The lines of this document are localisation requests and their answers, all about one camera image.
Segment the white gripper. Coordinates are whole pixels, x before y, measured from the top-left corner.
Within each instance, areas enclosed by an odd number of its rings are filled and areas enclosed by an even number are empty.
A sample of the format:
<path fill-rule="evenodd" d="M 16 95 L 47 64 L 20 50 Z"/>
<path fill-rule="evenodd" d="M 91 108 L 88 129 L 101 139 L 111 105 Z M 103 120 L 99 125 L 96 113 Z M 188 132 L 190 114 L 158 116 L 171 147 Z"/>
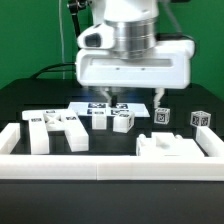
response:
<path fill-rule="evenodd" d="M 102 23 L 78 37 L 76 75 L 83 86 L 101 87 L 109 106 L 115 98 L 107 87 L 156 88 L 154 108 L 165 89 L 190 83 L 195 43 L 178 37 L 156 40 L 148 23 Z"/>

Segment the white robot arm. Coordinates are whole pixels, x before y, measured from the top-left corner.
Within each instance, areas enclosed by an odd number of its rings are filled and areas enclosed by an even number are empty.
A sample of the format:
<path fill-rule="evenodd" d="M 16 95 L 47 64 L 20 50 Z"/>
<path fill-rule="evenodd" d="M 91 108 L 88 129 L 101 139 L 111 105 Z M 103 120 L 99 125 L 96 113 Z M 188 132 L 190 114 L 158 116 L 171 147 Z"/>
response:
<path fill-rule="evenodd" d="M 119 87 L 153 88 L 154 106 L 167 89 L 190 82 L 193 40 L 155 32 L 160 0 L 90 0 L 93 25 L 77 38 L 76 76 L 108 100 Z"/>

